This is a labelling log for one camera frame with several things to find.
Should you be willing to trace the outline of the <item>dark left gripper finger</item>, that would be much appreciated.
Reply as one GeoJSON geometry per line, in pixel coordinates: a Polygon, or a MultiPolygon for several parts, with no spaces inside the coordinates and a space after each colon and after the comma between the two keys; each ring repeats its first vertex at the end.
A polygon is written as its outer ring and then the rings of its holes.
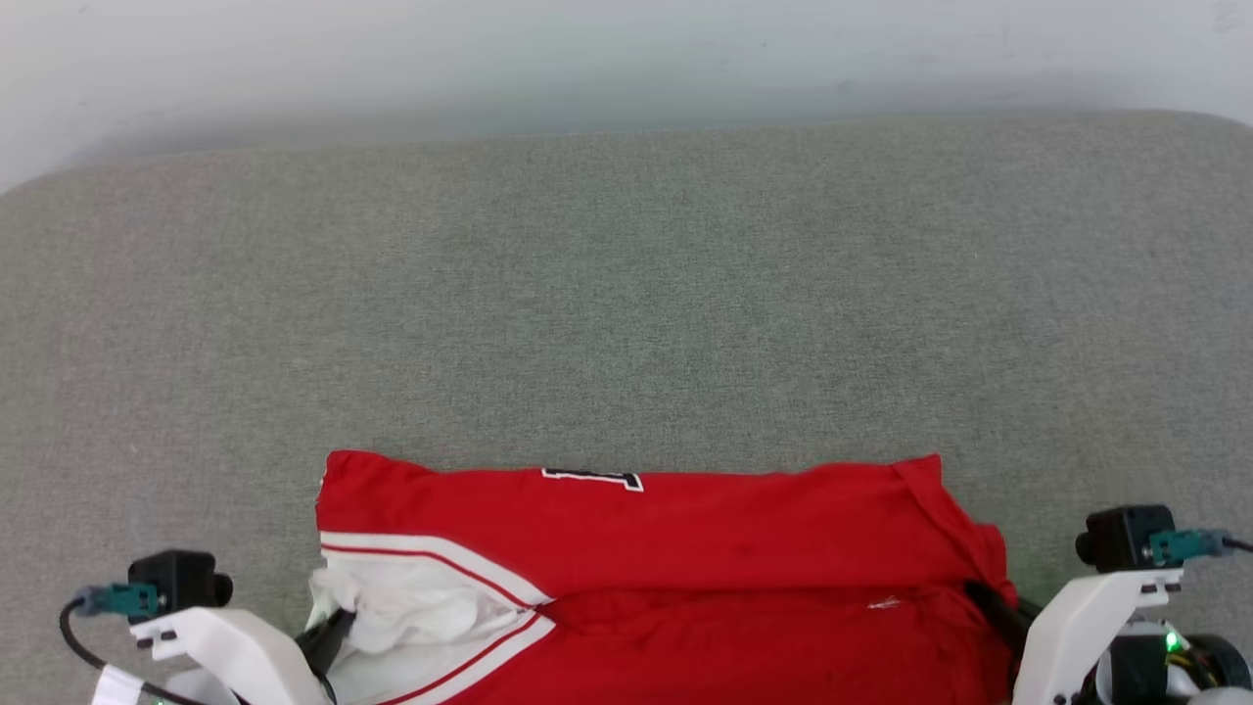
{"type": "Polygon", "coordinates": [[[307,629],[304,634],[294,637],[294,642],[304,657],[304,664],[315,674],[315,677],[327,677],[355,621],[356,612],[345,609],[335,610],[328,617],[317,621],[312,629],[307,629]]]}

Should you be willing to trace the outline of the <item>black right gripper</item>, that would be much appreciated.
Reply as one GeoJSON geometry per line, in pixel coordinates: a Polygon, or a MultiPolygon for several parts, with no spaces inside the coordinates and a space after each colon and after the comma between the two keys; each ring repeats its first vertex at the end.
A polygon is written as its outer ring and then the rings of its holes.
{"type": "MultiPolygon", "coordinates": [[[[1014,657],[1042,607],[1011,605],[997,589],[966,582],[965,594],[1014,657]]],[[[1083,705],[1253,705],[1253,665],[1225,637],[1182,634],[1169,622],[1128,624],[1096,661],[1083,705]]]]}

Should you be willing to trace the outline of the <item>red and white jersey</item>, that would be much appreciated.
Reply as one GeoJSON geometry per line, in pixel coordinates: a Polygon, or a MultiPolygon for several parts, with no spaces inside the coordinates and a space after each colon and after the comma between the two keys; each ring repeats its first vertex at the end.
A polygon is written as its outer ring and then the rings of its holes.
{"type": "Polygon", "coordinates": [[[794,473],[439,472],[328,455],[340,705],[1002,705],[1005,540],[938,455],[794,473]]]}

